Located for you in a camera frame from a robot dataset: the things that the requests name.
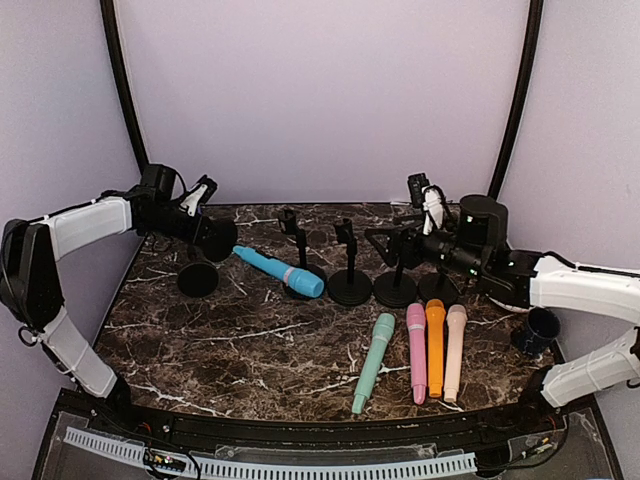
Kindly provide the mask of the black stand with blue microphone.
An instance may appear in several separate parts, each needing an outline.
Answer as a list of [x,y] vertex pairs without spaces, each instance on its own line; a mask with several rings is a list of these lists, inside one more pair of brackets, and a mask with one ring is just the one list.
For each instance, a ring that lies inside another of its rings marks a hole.
[[238,229],[229,218],[211,219],[206,217],[200,226],[199,246],[204,256],[212,262],[228,258],[238,238]]

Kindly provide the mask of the black stand with purple microphone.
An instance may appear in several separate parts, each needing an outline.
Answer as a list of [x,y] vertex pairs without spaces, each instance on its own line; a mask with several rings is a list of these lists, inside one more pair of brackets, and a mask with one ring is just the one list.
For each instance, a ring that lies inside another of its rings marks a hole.
[[213,262],[194,246],[187,247],[187,263],[177,276],[179,291],[190,298],[211,295],[219,285],[219,273]]

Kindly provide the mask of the black stand with orange microphone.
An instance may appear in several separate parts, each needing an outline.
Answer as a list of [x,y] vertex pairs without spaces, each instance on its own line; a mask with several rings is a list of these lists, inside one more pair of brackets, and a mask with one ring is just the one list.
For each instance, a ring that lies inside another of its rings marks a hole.
[[399,253],[395,270],[385,272],[375,279],[373,294],[381,305],[401,309],[408,307],[416,299],[417,284],[404,269],[404,256]]

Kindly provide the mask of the black stand with pink microphone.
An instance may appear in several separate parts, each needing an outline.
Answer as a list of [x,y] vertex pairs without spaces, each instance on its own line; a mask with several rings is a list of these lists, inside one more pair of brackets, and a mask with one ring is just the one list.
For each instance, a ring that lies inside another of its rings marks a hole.
[[352,221],[343,218],[334,224],[339,244],[346,246],[347,267],[335,272],[328,280],[329,297],[336,303],[346,307],[364,304],[372,294],[373,284],[363,271],[355,266],[357,255],[357,239],[353,231]]

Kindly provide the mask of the black stand for beige microphone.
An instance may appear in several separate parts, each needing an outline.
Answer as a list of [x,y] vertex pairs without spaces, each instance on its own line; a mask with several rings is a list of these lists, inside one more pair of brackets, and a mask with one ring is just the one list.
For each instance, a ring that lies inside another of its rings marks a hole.
[[445,305],[456,303],[460,295],[457,286],[442,267],[424,274],[417,284],[417,289],[420,299],[424,302],[438,299]]

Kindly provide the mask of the black stand with green microphone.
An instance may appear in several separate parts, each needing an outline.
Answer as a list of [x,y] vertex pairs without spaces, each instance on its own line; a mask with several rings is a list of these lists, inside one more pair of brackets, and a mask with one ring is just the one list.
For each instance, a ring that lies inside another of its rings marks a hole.
[[307,270],[318,276],[323,281],[326,280],[324,271],[314,264],[309,264],[307,260],[307,234],[298,225],[296,213],[288,208],[284,208],[278,214],[278,224],[282,234],[295,238],[295,245],[298,250],[298,268]]

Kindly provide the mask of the pink toy microphone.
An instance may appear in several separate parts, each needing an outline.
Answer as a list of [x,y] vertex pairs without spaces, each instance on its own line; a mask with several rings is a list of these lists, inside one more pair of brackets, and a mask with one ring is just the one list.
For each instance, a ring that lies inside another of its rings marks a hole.
[[412,303],[406,312],[409,335],[410,374],[412,397],[416,405],[422,405],[427,396],[427,362],[425,329],[426,315],[420,303]]

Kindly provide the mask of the mint green toy microphone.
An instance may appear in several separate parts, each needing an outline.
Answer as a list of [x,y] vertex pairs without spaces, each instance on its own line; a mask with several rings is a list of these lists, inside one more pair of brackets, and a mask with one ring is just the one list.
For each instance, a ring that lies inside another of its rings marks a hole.
[[362,367],[352,402],[351,412],[360,415],[371,397],[387,346],[395,329],[395,317],[382,313],[376,320],[367,356]]

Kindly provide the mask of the orange toy microphone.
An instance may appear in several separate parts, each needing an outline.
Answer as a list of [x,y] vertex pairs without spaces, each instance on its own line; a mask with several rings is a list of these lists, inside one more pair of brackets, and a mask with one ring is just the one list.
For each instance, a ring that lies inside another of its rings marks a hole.
[[444,384],[444,322],[446,309],[439,299],[427,302],[427,369],[430,398],[440,398]]

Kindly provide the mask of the blue toy microphone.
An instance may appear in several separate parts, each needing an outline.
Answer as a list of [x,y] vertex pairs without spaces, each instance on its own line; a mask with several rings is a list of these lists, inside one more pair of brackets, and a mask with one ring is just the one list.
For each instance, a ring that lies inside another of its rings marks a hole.
[[250,247],[235,245],[232,252],[244,262],[281,281],[300,295],[318,298],[324,291],[324,281],[308,270],[291,266],[277,258],[265,257]]

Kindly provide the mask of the beige toy microphone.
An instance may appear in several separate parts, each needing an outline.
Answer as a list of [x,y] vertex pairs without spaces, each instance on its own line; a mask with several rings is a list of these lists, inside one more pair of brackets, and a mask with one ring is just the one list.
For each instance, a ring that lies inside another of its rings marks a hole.
[[467,312],[460,304],[452,305],[448,311],[448,344],[444,378],[444,401],[455,403],[460,387],[464,332],[467,323]]

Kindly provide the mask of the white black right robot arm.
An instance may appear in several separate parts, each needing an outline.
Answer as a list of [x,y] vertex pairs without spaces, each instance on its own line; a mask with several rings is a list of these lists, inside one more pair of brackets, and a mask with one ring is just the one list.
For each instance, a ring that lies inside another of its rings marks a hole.
[[513,250],[507,244],[508,209],[489,196],[459,202],[456,224],[424,216],[429,232],[413,225],[369,228],[366,239],[390,267],[423,263],[474,280],[477,289],[505,309],[560,308],[625,320],[633,325],[618,339],[573,361],[542,370],[531,396],[510,413],[521,434],[534,432],[549,407],[639,379],[639,273],[571,262],[547,251]]

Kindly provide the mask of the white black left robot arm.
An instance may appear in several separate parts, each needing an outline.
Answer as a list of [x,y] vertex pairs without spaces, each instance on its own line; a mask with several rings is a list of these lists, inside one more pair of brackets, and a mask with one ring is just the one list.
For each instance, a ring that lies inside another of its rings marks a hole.
[[150,164],[139,183],[41,217],[9,221],[1,240],[1,302],[31,335],[59,372],[89,395],[108,399],[127,388],[96,353],[66,308],[59,275],[61,260],[86,246],[133,231],[179,240],[220,262],[237,241],[236,224],[212,219],[202,208],[217,183],[202,176],[174,196],[175,169]]

